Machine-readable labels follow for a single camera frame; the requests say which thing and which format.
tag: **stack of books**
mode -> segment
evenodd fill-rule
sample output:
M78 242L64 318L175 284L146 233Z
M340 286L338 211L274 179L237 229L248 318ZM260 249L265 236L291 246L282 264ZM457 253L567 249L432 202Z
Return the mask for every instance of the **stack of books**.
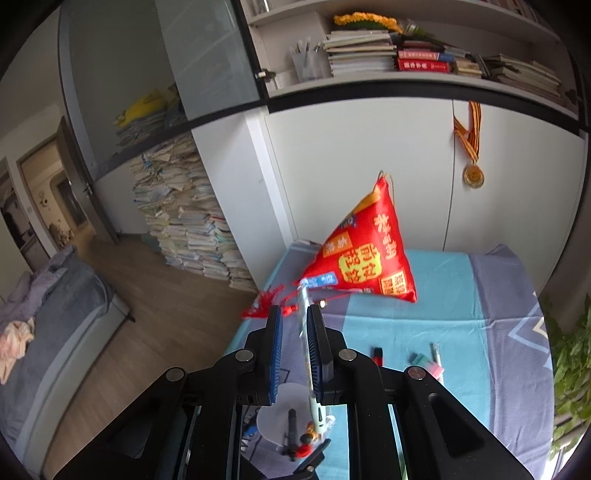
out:
M483 2L491 5L496 5L501 8L512 11L522 17L528 18L531 21L540 23L538 15L535 10L531 8L524 0L482 0Z
M145 140L150 135L164 130L166 122L166 110L161 110L151 115L136 118L123 128L117 129L117 146L129 147Z
M462 77L482 78L483 71L477 61L469 58L456 58L454 62L454 73Z
M435 41L405 39L398 51L398 69L402 72L450 73L455 56Z
M554 70L536 61L524 62L502 54L487 57L484 60L491 71L492 80L564 105L558 91L561 82Z
M134 202L166 263L256 292L191 133L130 162Z
M336 30L326 36L333 76L358 72L393 72L396 46L383 30Z

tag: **pen holder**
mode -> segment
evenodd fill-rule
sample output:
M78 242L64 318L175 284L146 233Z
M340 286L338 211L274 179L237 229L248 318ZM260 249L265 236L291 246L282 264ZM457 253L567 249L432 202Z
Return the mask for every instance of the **pen holder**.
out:
M324 78L322 62L326 61L324 50L292 52L295 72L300 83Z

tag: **stack of papers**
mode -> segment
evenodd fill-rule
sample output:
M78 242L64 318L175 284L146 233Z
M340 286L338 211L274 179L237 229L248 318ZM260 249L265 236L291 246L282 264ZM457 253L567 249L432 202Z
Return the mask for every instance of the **stack of papers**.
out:
M123 128L117 129L117 146L129 147L145 140L149 136L164 130L166 121L166 110L132 120Z
M130 162L135 203L169 265L256 292L191 134Z

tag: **gray blanket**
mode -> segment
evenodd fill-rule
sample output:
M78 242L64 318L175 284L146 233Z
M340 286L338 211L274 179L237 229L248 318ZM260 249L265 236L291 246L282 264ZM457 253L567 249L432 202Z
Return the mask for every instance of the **gray blanket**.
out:
M28 418L31 409L35 404L34 410L38 411L43 404L75 346L68 340L75 333L81 335L79 327L91 313L95 318L105 314L111 302L111 288L76 255L62 254L57 263L63 272L43 295L35 315L35 339L24 358L17 361L6 385L0 387L0 431L17 456L26 446L22 439L27 436L21 430L33 424L33 419Z

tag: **door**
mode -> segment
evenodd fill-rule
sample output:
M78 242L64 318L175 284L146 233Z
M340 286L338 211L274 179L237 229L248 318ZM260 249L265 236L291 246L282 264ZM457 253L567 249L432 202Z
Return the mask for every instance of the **door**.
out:
M383 170L394 181L404 246L443 249L452 198L451 100L321 103L272 113L267 128L298 238L323 243Z
M468 126L467 102L453 101ZM482 105L480 158L485 182L462 181L469 157L456 140L445 250L486 253L506 244L540 292L562 253L584 178L584 139L522 113Z
M238 0L155 0L187 118L210 120L262 105L264 81Z
M103 242L117 243L118 237L115 229L92 190L86 165L78 152L76 140L64 117L61 117L60 120L56 143L64 170L72 184L72 192L90 224L94 227L96 236Z

